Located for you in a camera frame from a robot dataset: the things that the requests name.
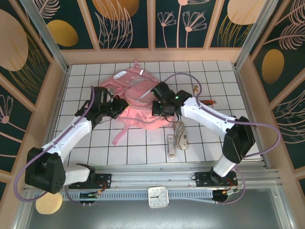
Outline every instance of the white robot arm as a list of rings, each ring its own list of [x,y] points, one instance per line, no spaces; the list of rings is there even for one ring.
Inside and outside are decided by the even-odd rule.
[[[75,145],[102,120],[102,117],[110,116],[116,118],[128,106],[125,100],[118,96],[106,102],[108,91],[106,88],[95,87],[95,98],[92,108],[81,118],[86,111],[87,101],[75,114],[71,124],[62,131],[55,139],[44,145],[41,149],[33,148],[28,153],[28,161],[34,158],[42,150],[54,146],[46,154],[36,160],[26,169],[25,183],[45,191],[56,193],[69,184],[78,182],[94,182],[95,170],[93,167],[78,164],[74,167],[63,167],[63,162]],[[161,82],[152,89],[152,93],[159,101],[154,101],[152,114],[154,116],[167,116],[177,113],[189,117],[204,126],[215,131],[224,140],[223,155],[211,169],[211,179],[215,185],[221,184],[228,172],[240,163],[251,146],[254,144],[254,137],[251,128],[237,126],[209,114],[201,109],[194,97],[185,91],[175,94],[167,84]],[[201,104],[210,112],[225,117],[226,120],[236,120],[221,114],[214,109]]]

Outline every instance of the black mounting bracket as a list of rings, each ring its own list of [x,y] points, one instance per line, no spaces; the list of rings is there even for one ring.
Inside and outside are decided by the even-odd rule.
[[[106,189],[111,187],[111,174],[95,174],[92,182],[78,182],[69,185],[69,189]]]
[[[229,172],[224,178],[229,179],[234,185],[238,186],[235,172]],[[230,182],[216,184],[212,181],[210,172],[196,172],[194,180],[196,181],[197,187],[227,187],[231,185]]]

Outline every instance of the analog clock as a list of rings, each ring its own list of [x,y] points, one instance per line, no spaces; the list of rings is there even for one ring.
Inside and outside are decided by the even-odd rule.
[[[151,208],[166,207],[169,203],[166,187],[151,187],[148,189],[148,201]]]

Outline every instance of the pink backpack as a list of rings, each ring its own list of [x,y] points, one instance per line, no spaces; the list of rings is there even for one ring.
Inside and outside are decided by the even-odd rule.
[[[135,61],[133,68],[118,72],[112,78],[99,84],[100,87],[107,88],[111,94],[118,95],[129,104],[117,118],[118,121],[124,122],[125,126],[114,138],[113,145],[118,144],[130,126],[154,130],[169,124],[164,117],[152,116],[153,101],[157,99],[151,93],[151,89],[158,83],[159,81],[141,69],[138,62]],[[172,121],[174,117],[167,117],[167,119]]]

